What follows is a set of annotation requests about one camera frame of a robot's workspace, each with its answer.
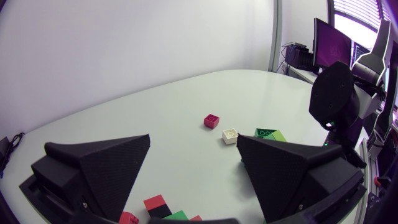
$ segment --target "white lego brick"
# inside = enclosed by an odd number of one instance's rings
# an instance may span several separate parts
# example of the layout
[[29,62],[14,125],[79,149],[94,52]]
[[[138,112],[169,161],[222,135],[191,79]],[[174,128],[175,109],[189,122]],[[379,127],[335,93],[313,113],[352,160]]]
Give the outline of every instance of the white lego brick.
[[236,143],[238,140],[238,133],[236,130],[233,129],[227,129],[223,131],[223,139],[225,144],[233,144]]

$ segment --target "green block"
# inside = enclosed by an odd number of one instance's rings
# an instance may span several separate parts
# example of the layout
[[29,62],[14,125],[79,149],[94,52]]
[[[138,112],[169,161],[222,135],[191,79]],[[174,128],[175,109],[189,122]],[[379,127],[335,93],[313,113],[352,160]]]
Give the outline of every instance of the green block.
[[286,142],[285,137],[282,135],[281,131],[277,130],[272,133],[276,141],[283,141]]
[[269,139],[269,140],[274,140],[275,141],[275,138],[274,138],[274,136],[272,135],[272,134],[269,134],[269,135],[267,135],[267,136],[264,136],[264,137],[262,137],[263,139]]
[[254,133],[254,135],[257,138],[264,138],[268,135],[271,135],[274,131],[276,130],[256,128],[256,132]]
[[188,220],[188,217],[185,215],[184,211],[181,210],[181,211],[176,212],[176,213],[174,213],[172,215],[164,217],[164,219],[169,219],[169,220]]

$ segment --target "red lego brick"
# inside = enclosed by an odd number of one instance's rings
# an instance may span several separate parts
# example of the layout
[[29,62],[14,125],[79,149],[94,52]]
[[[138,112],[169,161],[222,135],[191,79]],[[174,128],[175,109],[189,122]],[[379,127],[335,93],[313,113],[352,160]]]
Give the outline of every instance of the red lego brick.
[[149,198],[144,201],[144,205],[147,208],[147,210],[152,210],[154,208],[160,207],[162,205],[165,205],[166,202],[164,201],[162,195],[158,195],[152,198]]
[[138,218],[129,212],[122,212],[119,224],[138,224]]
[[204,120],[204,124],[206,126],[208,126],[209,128],[215,128],[218,124],[218,122],[220,121],[220,118],[217,116],[214,116],[212,114],[209,114],[205,120]]
[[191,218],[190,221],[201,221],[201,218],[199,215],[197,215],[197,216]]

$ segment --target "white wall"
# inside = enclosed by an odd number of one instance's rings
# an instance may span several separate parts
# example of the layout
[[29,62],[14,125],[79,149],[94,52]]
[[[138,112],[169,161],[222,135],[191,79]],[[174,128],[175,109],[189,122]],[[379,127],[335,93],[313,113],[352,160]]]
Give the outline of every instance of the white wall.
[[0,137],[163,83],[266,70],[272,14],[273,0],[7,1]]
[[283,0],[282,45],[297,42],[312,51],[314,18],[328,22],[328,0]]

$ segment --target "lego brick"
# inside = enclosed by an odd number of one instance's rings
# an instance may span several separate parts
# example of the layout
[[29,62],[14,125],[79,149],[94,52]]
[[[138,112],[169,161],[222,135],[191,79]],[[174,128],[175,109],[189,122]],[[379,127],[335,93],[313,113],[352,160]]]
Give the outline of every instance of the lego brick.
[[164,218],[172,214],[172,212],[170,211],[169,207],[166,204],[148,210],[148,213],[151,218]]
[[199,215],[197,215],[197,216],[191,218],[190,221],[201,221],[201,218]]
[[277,130],[272,133],[276,141],[283,141],[286,142],[285,137],[282,135],[281,131]]
[[275,140],[274,136],[272,134],[269,134],[267,136],[262,137],[263,139],[269,139],[269,140]]
[[173,215],[169,215],[164,218],[169,219],[169,220],[188,220],[188,217],[185,215],[183,210],[178,211],[178,212],[174,213]]
[[164,201],[162,195],[157,195],[155,197],[144,200],[144,205],[148,211],[164,204],[166,204],[166,202]]
[[264,137],[272,134],[274,131],[276,131],[276,130],[256,128],[254,135],[258,138],[264,138]]
[[235,129],[227,129],[223,131],[223,139],[225,144],[233,144],[238,140],[238,133]]
[[122,212],[119,224],[138,224],[138,218],[129,212]]
[[209,127],[209,128],[215,128],[217,126],[217,124],[219,123],[220,118],[209,114],[203,121],[203,123],[205,124],[205,126]]

